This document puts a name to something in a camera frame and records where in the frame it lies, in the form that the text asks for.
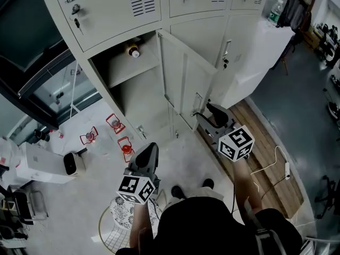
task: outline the chair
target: chair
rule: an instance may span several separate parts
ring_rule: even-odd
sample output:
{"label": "chair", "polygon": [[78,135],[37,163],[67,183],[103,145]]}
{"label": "chair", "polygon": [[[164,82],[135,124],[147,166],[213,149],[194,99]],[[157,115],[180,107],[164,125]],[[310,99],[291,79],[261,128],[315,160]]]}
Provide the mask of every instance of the chair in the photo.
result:
{"label": "chair", "polygon": [[[15,203],[16,211],[18,213],[17,217],[19,218],[21,223],[26,225],[33,225],[34,220],[45,220],[48,217],[44,196],[40,191],[33,191],[29,193],[30,204],[33,211],[33,216],[31,215],[27,196],[23,191],[15,191],[12,192],[11,188],[8,187],[8,190],[5,190],[2,186],[0,186],[0,193],[5,196],[5,201],[13,201]],[[42,206],[44,208],[45,216],[43,218],[37,218],[34,207],[33,207],[33,199],[32,195],[34,193],[39,193],[41,196]]]}
{"label": "chair", "polygon": [[334,206],[334,214],[335,215],[340,215],[340,188],[339,188],[339,183],[338,183],[338,187],[335,190],[335,181],[330,181],[328,176],[323,176],[322,177],[323,180],[327,181],[327,191],[328,191],[328,195],[325,198],[315,198],[315,202],[319,203],[319,202],[323,202],[326,201],[326,205],[325,208],[322,212],[322,214],[317,215],[317,219],[322,219],[323,216],[325,215],[326,211],[330,210],[333,206]]}

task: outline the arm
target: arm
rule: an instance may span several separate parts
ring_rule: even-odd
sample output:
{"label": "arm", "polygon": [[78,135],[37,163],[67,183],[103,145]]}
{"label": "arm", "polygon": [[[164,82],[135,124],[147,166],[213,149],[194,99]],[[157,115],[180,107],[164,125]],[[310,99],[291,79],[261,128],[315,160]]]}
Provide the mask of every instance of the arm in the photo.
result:
{"label": "arm", "polygon": [[234,184],[236,202],[240,210],[240,214],[244,223],[249,221],[244,203],[249,197],[249,204],[254,212],[258,213],[262,210],[261,197],[257,191],[255,184],[248,171],[248,165],[244,158],[239,159],[233,164]]}
{"label": "arm", "polygon": [[141,246],[139,240],[140,242],[143,242],[143,245],[148,240],[152,239],[153,235],[148,203],[145,203],[144,205],[135,204],[133,208],[133,222],[130,233],[130,247],[138,249]]}

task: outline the white floor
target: white floor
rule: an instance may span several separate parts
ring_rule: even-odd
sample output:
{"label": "white floor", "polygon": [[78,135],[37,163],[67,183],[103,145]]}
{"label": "white floor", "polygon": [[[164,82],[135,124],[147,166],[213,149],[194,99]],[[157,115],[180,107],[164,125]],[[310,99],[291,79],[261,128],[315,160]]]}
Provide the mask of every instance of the white floor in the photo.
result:
{"label": "white floor", "polygon": [[[43,192],[49,218],[30,226],[28,254],[109,254],[99,238],[98,222],[101,213],[117,196],[115,191],[125,164],[121,163],[120,156],[101,160],[85,153],[83,158],[87,168],[83,177],[63,185],[38,182],[32,185],[33,189]],[[165,190],[167,200],[173,185],[179,184],[185,192],[211,178],[215,190],[224,195],[224,201],[231,209],[233,186],[220,169],[196,136],[188,132],[160,148],[156,174],[161,179],[160,188]],[[234,217],[242,222],[238,211]],[[105,215],[101,233],[107,235],[112,228],[113,220],[109,214]]]}

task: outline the shelf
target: shelf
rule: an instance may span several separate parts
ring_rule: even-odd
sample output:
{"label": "shelf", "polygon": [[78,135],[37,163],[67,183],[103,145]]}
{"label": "shelf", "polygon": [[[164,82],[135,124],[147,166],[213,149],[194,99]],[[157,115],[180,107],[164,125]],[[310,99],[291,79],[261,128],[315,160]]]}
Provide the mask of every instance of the shelf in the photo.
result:
{"label": "shelf", "polygon": [[139,46],[140,56],[137,58],[126,54],[123,45],[110,48],[92,58],[109,89],[159,65],[154,50],[156,35],[146,35],[144,40],[145,43]]}
{"label": "shelf", "polygon": [[167,112],[159,67],[128,79],[110,91],[135,128],[143,123],[150,123]]}

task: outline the red object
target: red object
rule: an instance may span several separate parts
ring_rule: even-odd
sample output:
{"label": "red object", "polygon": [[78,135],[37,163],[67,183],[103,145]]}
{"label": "red object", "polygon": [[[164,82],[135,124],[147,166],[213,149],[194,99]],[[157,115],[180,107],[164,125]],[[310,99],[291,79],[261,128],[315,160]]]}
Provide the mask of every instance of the red object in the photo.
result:
{"label": "red object", "polygon": [[125,162],[128,163],[132,155],[134,154],[134,150],[132,148],[131,142],[129,141],[129,137],[123,137],[119,139],[117,142],[118,142],[119,147],[123,151]]}
{"label": "red object", "polygon": [[108,118],[106,118],[105,121],[110,125],[110,127],[113,128],[116,134],[122,132],[122,130],[125,128],[125,125],[121,123],[121,121],[114,113],[111,114]]}
{"label": "red object", "polygon": [[98,131],[93,126],[91,131],[86,133],[86,135],[80,135],[79,138],[83,145],[86,145],[87,143],[92,143],[96,137],[98,136]]}

